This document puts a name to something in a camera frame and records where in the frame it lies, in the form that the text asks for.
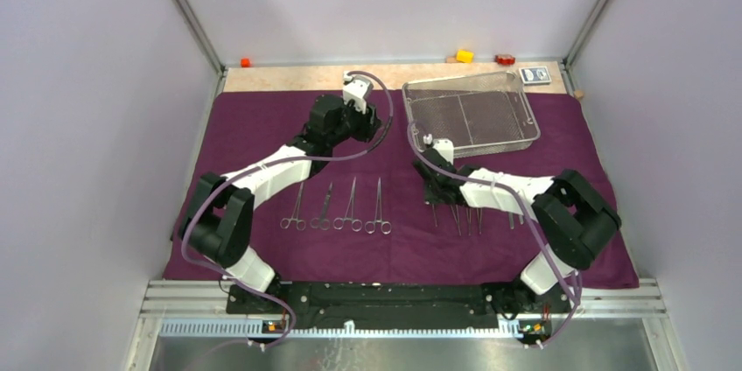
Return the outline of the steel angled tweezers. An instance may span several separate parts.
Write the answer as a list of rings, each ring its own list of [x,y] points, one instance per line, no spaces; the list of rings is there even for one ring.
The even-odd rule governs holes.
[[[432,211],[432,219],[433,219],[434,227],[437,228],[438,227],[438,217],[437,217],[437,213],[436,213],[436,206],[434,204],[430,204],[430,208],[431,208],[431,211]]]

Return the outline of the steel curved tweezers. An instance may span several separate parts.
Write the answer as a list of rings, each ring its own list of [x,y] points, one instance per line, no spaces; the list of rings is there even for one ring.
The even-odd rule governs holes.
[[[470,207],[465,208],[465,218],[466,218],[466,235],[471,236],[472,235],[473,213]]]

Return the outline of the purple cloth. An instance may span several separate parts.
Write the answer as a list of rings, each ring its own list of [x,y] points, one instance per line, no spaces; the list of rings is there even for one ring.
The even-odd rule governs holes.
[[[232,92],[213,104],[206,135],[185,202],[176,222],[179,230],[197,180],[206,172],[239,170],[266,158],[297,135],[308,120],[314,100],[329,91]],[[412,166],[415,159],[405,136],[407,119],[401,91],[392,93],[394,120],[377,149],[354,160],[330,163],[304,182],[300,218],[320,213],[333,183],[330,221],[343,216],[356,179],[354,215],[375,217],[377,180],[381,178],[382,218],[392,232],[342,230],[304,231],[280,227],[293,213],[299,185],[281,191],[255,211],[250,246],[284,280],[378,282],[402,284],[483,284],[511,281],[539,247],[526,225],[509,226],[508,215],[483,211],[482,235],[472,224],[467,235],[461,208],[461,231],[447,206],[424,204],[423,181]],[[553,176],[563,169],[579,171],[616,208],[612,185],[599,161],[580,103],[567,94],[528,94],[541,136],[526,150],[465,158],[457,165],[477,165],[519,176]],[[593,289],[637,288],[639,278],[620,233],[583,275]]]

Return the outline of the metal mesh instrument tray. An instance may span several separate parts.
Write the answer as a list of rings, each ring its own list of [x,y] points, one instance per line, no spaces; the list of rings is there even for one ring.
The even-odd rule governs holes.
[[[500,71],[413,80],[403,103],[417,149],[427,136],[452,143],[454,158],[521,151],[541,137],[522,80]]]

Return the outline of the steel forceps clamp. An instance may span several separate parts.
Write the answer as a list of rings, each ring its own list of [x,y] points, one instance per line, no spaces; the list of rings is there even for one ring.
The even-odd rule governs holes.
[[[346,211],[343,216],[335,218],[332,224],[334,229],[341,230],[345,226],[349,226],[350,229],[354,232],[360,232],[362,230],[363,228],[362,221],[358,219],[354,213],[356,189],[357,189],[357,178],[354,178],[351,184],[351,189],[350,189],[348,201],[346,204]]]

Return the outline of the small steel hemostat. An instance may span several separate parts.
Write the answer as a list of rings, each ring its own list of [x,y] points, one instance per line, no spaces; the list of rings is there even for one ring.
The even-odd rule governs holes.
[[[304,188],[305,183],[302,182],[297,190],[297,197],[290,215],[288,217],[282,218],[280,221],[279,226],[281,229],[289,229],[291,227],[294,227],[298,231],[303,231],[306,229],[306,220],[301,218],[301,206],[303,201]]]

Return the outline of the blue playing card deck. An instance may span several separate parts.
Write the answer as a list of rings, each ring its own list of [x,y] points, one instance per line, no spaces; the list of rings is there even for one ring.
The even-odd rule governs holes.
[[[521,82],[525,86],[549,85],[552,82],[550,71],[546,66],[528,66],[519,69]]]

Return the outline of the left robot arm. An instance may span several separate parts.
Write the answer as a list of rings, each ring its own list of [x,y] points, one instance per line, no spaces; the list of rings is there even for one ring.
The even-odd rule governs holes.
[[[316,176],[336,160],[333,150],[348,139],[377,145],[387,130],[374,104],[335,94],[314,100],[309,118],[288,143],[241,170],[200,176],[178,230],[181,253],[190,249],[200,264],[248,288],[247,300],[259,312],[280,302],[277,273],[250,240],[255,210],[285,188]]]

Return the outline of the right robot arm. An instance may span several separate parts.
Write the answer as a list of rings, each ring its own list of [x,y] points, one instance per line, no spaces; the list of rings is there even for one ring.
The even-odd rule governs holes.
[[[456,169],[439,150],[428,148],[413,163],[431,203],[492,209],[524,219],[538,254],[513,288],[515,304],[535,312],[555,285],[588,270],[618,233],[622,220],[578,171],[525,177],[466,165]]]

